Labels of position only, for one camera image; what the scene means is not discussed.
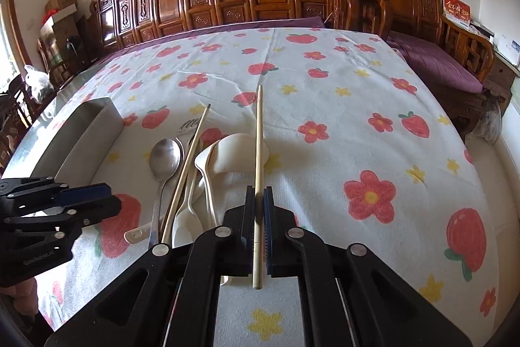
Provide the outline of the person's left hand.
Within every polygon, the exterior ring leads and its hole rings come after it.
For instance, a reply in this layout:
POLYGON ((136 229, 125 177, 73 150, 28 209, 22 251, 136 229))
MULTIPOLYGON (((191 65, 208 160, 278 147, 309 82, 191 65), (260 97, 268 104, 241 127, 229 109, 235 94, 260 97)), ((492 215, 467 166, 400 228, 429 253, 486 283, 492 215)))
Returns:
POLYGON ((37 282, 34 277, 17 285, 2 288, 1 294, 12 298, 15 310, 24 316, 38 314, 37 282))

